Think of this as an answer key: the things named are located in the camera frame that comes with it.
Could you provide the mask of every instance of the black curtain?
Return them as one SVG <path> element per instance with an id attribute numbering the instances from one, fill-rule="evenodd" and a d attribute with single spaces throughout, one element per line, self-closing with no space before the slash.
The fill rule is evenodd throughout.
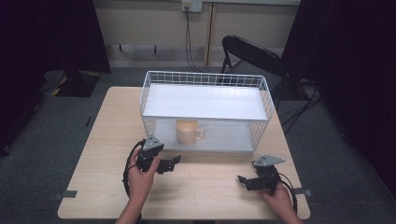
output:
<path id="1" fill-rule="evenodd" d="M 48 71 L 110 73 L 92 0 L 0 1 L 0 147 L 33 112 Z"/>
<path id="2" fill-rule="evenodd" d="M 319 83 L 348 139 L 396 196 L 395 9 L 387 0 L 302 0 L 282 59 L 292 77 Z"/>

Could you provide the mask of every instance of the power cord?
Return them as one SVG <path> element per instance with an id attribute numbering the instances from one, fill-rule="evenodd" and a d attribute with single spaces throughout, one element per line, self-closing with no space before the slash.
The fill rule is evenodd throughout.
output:
<path id="1" fill-rule="evenodd" d="M 128 195 L 128 197 L 129 197 L 129 185 L 128 185 L 129 170 L 136 165 L 141 165 L 141 164 L 136 163 L 132 166 L 129 166 L 129 162 L 130 162 L 132 155 L 134 154 L 134 151 L 136 150 L 136 148 L 139 146 L 143 147 L 145 145 L 145 143 L 146 143 L 146 139 L 143 139 L 142 141 L 137 142 L 136 145 L 134 145 L 134 147 L 132 148 L 131 153 L 129 154 L 128 158 L 126 159 L 125 169 L 122 174 L 122 176 L 123 176 L 122 183 L 124 185 L 124 188 L 125 188 L 125 191 L 126 191 L 126 194 Z"/>
<path id="2" fill-rule="evenodd" d="M 315 94 L 317 93 L 317 91 L 318 91 L 318 85 L 315 86 L 315 89 L 314 89 L 314 92 L 312 93 L 312 96 L 309 98 L 308 102 L 307 102 L 305 105 L 303 105 L 303 106 L 301 106 L 300 108 L 297 108 L 297 109 L 292 109 L 292 110 L 290 110 L 290 111 L 288 111 L 288 112 L 286 112 L 285 114 L 283 114 L 283 115 L 280 116 L 280 117 L 284 117 L 285 115 L 289 114 L 291 111 L 296 111 L 296 113 L 295 113 L 294 115 L 292 115 L 290 118 L 288 118 L 286 121 L 282 122 L 282 124 L 281 124 L 282 127 L 283 127 L 285 124 L 289 123 L 292 119 L 294 119 L 294 121 L 291 123 L 291 125 L 289 126 L 289 128 L 284 132 L 285 134 L 287 134 L 287 133 L 289 132 L 289 130 L 290 130 L 290 128 L 293 126 L 293 124 L 297 121 L 297 119 L 298 119 L 307 109 L 311 108 L 313 105 L 315 105 L 315 104 L 317 104 L 318 102 L 320 102 L 321 98 L 319 98 L 319 99 L 317 99 L 316 101 L 312 102 L 313 99 L 314 99 L 314 97 L 315 97 Z"/>
<path id="3" fill-rule="evenodd" d="M 186 56 L 187 56 L 187 63 L 189 64 L 190 68 L 197 73 L 203 73 L 203 71 L 199 70 L 191 56 L 191 38 L 190 38 L 190 8 L 189 7 L 184 7 L 185 12 L 186 12 L 186 19 L 187 19 L 187 31 L 186 31 Z"/>
<path id="4" fill-rule="evenodd" d="M 289 181 L 289 184 L 288 184 L 288 183 L 286 183 L 285 181 L 280 180 L 280 182 L 281 182 L 284 186 L 286 186 L 286 188 L 288 188 L 288 190 L 290 191 L 291 199 L 292 199 L 292 202 L 293 202 L 293 210 L 294 210 L 294 212 L 297 214 L 298 207 L 297 207 L 296 192 L 294 191 L 294 187 L 293 187 L 293 185 L 291 184 L 291 181 L 290 181 L 285 175 L 282 175 L 282 176 L 285 177 L 285 178 Z"/>

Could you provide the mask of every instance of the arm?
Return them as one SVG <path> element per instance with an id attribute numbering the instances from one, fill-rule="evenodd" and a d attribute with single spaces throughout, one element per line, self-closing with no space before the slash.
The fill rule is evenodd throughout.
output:
<path id="1" fill-rule="evenodd" d="M 278 215 L 286 224 L 303 223 L 294 212 L 291 205 L 289 192 L 282 185 L 282 183 L 277 183 L 276 190 L 273 196 L 270 196 L 268 192 L 264 190 L 259 191 L 259 194 L 266 202 L 268 202 L 274 213 Z"/>
<path id="2" fill-rule="evenodd" d="M 135 150 L 130 160 L 129 166 L 133 166 L 129 170 L 128 174 L 130 197 L 128 203 L 116 222 L 119 224 L 136 223 L 140 216 L 140 212 L 142 211 L 143 205 L 149 196 L 149 191 L 151 190 L 153 184 L 154 174 L 157 171 L 158 165 L 160 164 L 160 157 L 157 156 L 154 158 L 146 173 L 140 171 L 136 166 L 136 157 L 139 151 L 140 149 Z"/>

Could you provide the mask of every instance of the wrist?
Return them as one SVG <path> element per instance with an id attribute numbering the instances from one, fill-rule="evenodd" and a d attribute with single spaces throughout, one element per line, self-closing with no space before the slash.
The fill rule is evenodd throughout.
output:
<path id="1" fill-rule="evenodd" d="M 133 196 L 131 195 L 131 197 L 129 198 L 128 204 L 133 204 L 135 206 L 139 206 L 145 203 L 146 201 L 146 197 L 142 197 L 142 196 Z"/>
<path id="2" fill-rule="evenodd" d="M 285 222 L 285 224 L 301 224 L 303 223 L 297 214 L 294 213 L 287 213 L 281 217 L 281 219 Z"/>
<path id="3" fill-rule="evenodd" d="M 123 223 L 136 223 L 139 219 L 142 208 L 144 205 L 144 201 L 142 200 L 132 200 L 132 198 L 128 201 L 125 208 L 123 209 L 120 217 L 117 219 L 117 224 Z"/>

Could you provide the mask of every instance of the mug handle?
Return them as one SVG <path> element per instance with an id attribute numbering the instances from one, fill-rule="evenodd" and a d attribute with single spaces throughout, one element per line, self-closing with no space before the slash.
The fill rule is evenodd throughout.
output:
<path id="1" fill-rule="evenodd" d="M 198 128 L 196 130 L 196 132 L 198 132 L 197 140 L 201 140 L 201 139 L 205 138 L 205 130 L 204 129 Z"/>

